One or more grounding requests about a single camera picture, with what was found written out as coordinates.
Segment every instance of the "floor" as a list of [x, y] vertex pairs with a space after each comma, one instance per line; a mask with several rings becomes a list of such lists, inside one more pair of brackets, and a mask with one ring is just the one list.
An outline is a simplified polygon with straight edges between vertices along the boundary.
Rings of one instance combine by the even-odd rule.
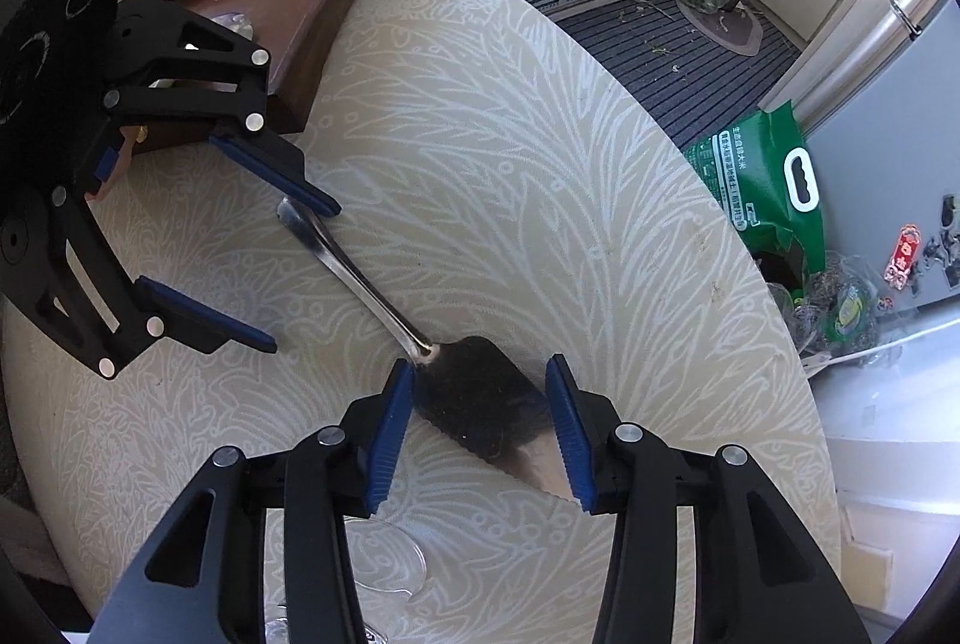
[[800, 56], [765, 14], [757, 56], [719, 46], [680, 14], [676, 0], [619, 0], [558, 26], [626, 86], [683, 148], [719, 132], [757, 102]]

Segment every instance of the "metal spatula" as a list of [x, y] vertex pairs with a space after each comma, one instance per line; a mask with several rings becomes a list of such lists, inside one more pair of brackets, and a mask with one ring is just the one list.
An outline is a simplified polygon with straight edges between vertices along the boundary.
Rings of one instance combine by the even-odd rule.
[[481, 460], [574, 500], [546, 397], [485, 337], [433, 343], [378, 292], [310, 209], [284, 198], [277, 215], [359, 297], [416, 366], [414, 405]]

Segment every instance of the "metal screw head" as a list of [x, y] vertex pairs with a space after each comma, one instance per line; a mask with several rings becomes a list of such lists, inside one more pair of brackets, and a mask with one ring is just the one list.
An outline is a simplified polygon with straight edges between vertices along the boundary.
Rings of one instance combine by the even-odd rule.
[[742, 446], [731, 444], [730, 446], [723, 447], [720, 457], [723, 457], [729, 465], [743, 465], [743, 463], [747, 462], [749, 455], [747, 454], [747, 450]]
[[150, 337], [163, 337], [164, 329], [163, 319], [159, 316], [151, 316], [147, 319], [147, 334]]
[[213, 453], [213, 465], [218, 468], [229, 468], [240, 459], [240, 450], [235, 446], [221, 446]]
[[347, 433], [344, 433], [344, 431], [336, 425], [321, 428], [320, 433], [317, 433], [317, 441], [320, 443], [320, 446], [336, 446], [346, 440]]
[[640, 438], [643, 438], [643, 430], [640, 425], [635, 425], [632, 422], [617, 425], [613, 434], [624, 443], [637, 443]]
[[247, 116], [247, 120], [244, 121], [244, 126], [250, 132], [259, 132], [263, 129], [263, 115], [260, 113], [251, 113]]

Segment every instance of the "white leaf pattern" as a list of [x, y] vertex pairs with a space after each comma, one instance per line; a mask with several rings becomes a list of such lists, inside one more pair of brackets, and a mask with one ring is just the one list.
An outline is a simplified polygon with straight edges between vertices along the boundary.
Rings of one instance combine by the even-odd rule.
[[[485, 334], [535, 380], [561, 351], [584, 388], [672, 445], [744, 444], [839, 565], [826, 443], [760, 275], [650, 116], [545, 17], [521, 0], [357, 0], [295, 141], [344, 205], [330, 224], [344, 249], [424, 332]], [[198, 145], [138, 158], [96, 208], [128, 272], [275, 334], [277, 356], [163, 340], [105, 382], [6, 306], [18, 452], [92, 609], [216, 447], [292, 446], [379, 390], [400, 354], [280, 227], [278, 200]], [[362, 593], [390, 641], [592, 636], [611, 518], [525, 489], [416, 417], [381, 514], [427, 561], [406, 603]], [[278, 604], [280, 513], [268, 525]]]

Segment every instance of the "refrigerator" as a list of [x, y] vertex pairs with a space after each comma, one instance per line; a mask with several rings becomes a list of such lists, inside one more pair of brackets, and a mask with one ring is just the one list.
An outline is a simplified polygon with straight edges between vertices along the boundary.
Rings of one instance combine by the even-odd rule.
[[960, 296], [960, 7], [923, 33], [806, 134], [827, 248], [882, 274], [901, 232], [920, 253], [895, 310]]

